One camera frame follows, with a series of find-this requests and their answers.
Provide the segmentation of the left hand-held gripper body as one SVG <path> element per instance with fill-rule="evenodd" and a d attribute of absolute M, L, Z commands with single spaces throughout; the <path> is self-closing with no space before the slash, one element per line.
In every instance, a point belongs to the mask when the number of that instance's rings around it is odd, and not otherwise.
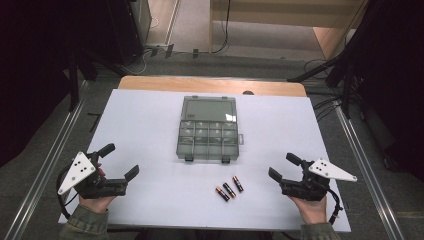
<path fill-rule="evenodd" d="M 63 195 L 74 188 L 84 199 L 124 196 L 129 182 L 129 173 L 121 179 L 107 179 L 100 175 L 98 159 L 108 154 L 109 151 L 97 151 L 91 154 L 78 152 L 58 187 L 57 194 Z"/>

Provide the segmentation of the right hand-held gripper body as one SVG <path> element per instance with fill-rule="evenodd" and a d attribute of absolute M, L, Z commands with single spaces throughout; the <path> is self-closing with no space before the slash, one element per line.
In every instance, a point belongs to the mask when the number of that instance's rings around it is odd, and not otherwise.
<path fill-rule="evenodd" d="M 280 187 L 283 195 L 307 201 L 320 201 L 330 191 L 329 182 L 331 179 L 357 181 L 356 176 L 324 159 L 303 160 L 299 166 L 302 168 L 303 174 L 300 181 L 281 180 Z"/>

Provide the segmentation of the person's left hand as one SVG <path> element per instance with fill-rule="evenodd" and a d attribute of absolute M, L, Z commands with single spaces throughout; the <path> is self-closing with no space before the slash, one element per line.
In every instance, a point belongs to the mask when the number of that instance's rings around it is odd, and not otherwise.
<path fill-rule="evenodd" d="M 102 197 L 98 199 L 84 199 L 79 197 L 79 204 L 95 213 L 105 213 L 115 196 Z"/>

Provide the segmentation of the person's right hand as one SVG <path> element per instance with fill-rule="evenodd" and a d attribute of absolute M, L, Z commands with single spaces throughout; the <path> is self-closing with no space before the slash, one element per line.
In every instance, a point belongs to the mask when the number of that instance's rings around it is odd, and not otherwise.
<path fill-rule="evenodd" d="M 300 216 L 305 224 L 321 224 L 327 222 L 327 198 L 320 201 L 307 201 L 296 197 L 291 197 L 299 210 Z"/>

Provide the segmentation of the black tape strip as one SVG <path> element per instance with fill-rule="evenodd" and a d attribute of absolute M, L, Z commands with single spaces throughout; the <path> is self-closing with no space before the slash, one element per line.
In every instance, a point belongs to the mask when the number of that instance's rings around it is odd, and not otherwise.
<path fill-rule="evenodd" d="M 89 130 L 89 132 L 94 132 L 98 126 L 98 123 L 101 119 L 102 114 L 101 113 L 87 113 L 88 116 L 92 117 L 94 119 L 93 124 Z"/>

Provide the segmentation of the white table board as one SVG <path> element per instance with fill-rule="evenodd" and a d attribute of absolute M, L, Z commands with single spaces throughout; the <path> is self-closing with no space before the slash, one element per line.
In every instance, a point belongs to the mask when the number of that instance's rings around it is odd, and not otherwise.
<path fill-rule="evenodd" d="M 293 202 L 268 175 L 270 167 L 286 179 L 300 180 L 302 170 L 285 156 L 307 161 L 326 158 L 312 104 L 307 97 L 239 95 L 239 157 L 228 164 L 187 162 L 176 155 L 183 100 L 180 92 L 115 90 L 89 146 L 113 143 L 102 159 L 109 178 L 133 166 L 139 174 L 127 193 L 109 207 L 109 222 L 130 227 L 232 230 L 297 230 L 302 222 Z M 232 177 L 244 188 L 239 192 Z M 231 198 L 222 184 L 235 192 Z M 224 201 L 215 191 L 229 197 Z"/>

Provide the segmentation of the black and copper battery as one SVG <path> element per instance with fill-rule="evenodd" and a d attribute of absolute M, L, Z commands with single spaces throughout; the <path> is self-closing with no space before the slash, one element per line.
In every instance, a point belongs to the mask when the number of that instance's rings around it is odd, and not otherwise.
<path fill-rule="evenodd" d="M 231 187 L 226 182 L 223 183 L 222 186 L 227 191 L 227 193 L 230 195 L 231 198 L 236 197 L 235 192 L 231 189 Z"/>
<path fill-rule="evenodd" d="M 244 191 L 243 186 L 241 185 L 241 182 L 239 181 L 239 179 L 237 178 L 237 176 L 233 176 L 232 180 L 236 186 L 236 188 L 238 189 L 238 191 L 241 193 Z"/>
<path fill-rule="evenodd" d="M 220 187 L 216 187 L 215 188 L 215 191 L 220 195 L 220 197 L 224 200 L 224 201 L 226 201 L 226 202 L 228 202 L 229 201 L 229 199 L 230 199 L 230 197 L 220 188 Z"/>

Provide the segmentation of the clear grey compartment box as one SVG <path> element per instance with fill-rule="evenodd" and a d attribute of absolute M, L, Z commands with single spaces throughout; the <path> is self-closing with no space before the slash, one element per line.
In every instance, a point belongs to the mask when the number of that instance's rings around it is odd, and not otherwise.
<path fill-rule="evenodd" d="M 187 162 L 214 160 L 228 164 L 239 157 L 236 99 L 185 96 L 176 155 Z"/>

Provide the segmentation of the black stand legs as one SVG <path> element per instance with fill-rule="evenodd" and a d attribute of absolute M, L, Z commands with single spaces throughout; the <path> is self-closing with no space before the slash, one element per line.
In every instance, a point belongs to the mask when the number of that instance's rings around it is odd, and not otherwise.
<path fill-rule="evenodd" d="M 325 83 L 328 87 L 336 87 L 340 82 L 343 82 L 343 91 L 341 96 L 341 109 L 347 119 L 350 119 L 349 105 L 351 96 L 351 86 L 354 79 L 354 58 L 352 57 L 352 50 L 345 48 L 340 54 L 331 60 L 326 61 L 307 71 L 306 73 L 287 79 L 287 82 L 301 83 L 304 80 L 323 72 L 324 70 L 332 68 L 327 76 Z"/>

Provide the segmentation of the dark curtain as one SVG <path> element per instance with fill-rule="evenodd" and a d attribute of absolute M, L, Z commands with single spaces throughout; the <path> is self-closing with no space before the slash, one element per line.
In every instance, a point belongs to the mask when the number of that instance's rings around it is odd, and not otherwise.
<path fill-rule="evenodd" d="M 357 92 L 386 165 L 424 182 L 424 0 L 369 0 L 352 43 Z"/>
<path fill-rule="evenodd" d="M 77 82 L 97 72 L 86 53 L 102 0 L 0 0 L 0 167 L 17 157 Z"/>

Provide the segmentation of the wooden table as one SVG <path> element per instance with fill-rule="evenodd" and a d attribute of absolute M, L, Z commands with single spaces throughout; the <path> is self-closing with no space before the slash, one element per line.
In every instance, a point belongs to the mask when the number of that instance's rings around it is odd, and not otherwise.
<path fill-rule="evenodd" d="M 267 82 L 246 79 L 177 77 L 177 76 L 125 76 L 119 89 L 154 90 L 174 92 L 199 92 L 244 94 L 252 92 L 262 96 L 306 97 L 306 90 L 300 83 Z"/>

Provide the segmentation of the black cabinet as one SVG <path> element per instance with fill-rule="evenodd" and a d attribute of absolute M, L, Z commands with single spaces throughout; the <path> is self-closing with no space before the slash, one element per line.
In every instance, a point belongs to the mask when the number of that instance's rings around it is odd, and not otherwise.
<path fill-rule="evenodd" d="M 144 52 L 152 15 L 148 0 L 106 0 L 111 14 L 117 62 L 129 65 Z"/>

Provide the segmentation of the light wooden furniture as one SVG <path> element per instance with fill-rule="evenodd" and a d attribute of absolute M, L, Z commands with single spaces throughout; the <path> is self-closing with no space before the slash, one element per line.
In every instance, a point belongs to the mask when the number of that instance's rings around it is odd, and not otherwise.
<path fill-rule="evenodd" d="M 370 0 L 209 0 L 209 50 L 213 21 L 230 7 L 235 22 L 312 27 L 326 60 L 333 59 L 351 29 L 357 29 Z"/>

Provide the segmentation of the metal floor rail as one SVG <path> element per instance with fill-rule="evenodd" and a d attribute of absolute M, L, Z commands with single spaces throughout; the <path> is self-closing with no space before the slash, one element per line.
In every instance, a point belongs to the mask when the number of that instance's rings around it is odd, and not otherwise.
<path fill-rule="evenodd" d="M 77 103 L 74 110 L 71 112 L 66 111 L 65 119 L 61 122 L 60 129 L 55 136 L 54 142 L 49 147 L 49 151 L 43 158 L 41 166 L 36 171 L 36 176 L 30 181 L 30 188 L 19 204 L 19 208 L 14 215 L 13 222 L 8 227 L 4 240 L 21 239 L 85 104 L 89 89 L 90 84 L 84 80 L 77 90 L 81 100 Z"/>
<path fill-rule="evenodd" d="M 374 202 L 377 213 L 386 230 L 389 240 L 407 240 L 399 225 L 395 213 L 390 206 L 389 201 L 372 169 L 372 166 L 357 136 L 352 121 L 344 115 L 340 107 L 337 107 L 336 114 L 353 151 L 359 169 L 362 173 L 362 177 L 370 192 L 371 198 Z"/>

